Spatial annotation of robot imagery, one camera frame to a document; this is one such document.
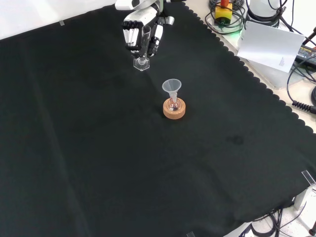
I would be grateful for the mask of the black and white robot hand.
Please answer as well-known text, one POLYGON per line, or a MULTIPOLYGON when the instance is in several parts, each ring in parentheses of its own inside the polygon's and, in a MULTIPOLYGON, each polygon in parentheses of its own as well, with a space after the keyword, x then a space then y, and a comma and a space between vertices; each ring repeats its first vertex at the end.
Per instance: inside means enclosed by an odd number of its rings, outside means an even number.
POLYGON ((133 56, 140 56, 140 43, 144 26, 151 27, 147 54, 152 57, 157 53, 164 25, 173 25, 174 23, 174 17, 163 11, 164 2, 163 0, 147 0, 145 6, 136 9, 124 19, 122 28, 125 46, 133 56))

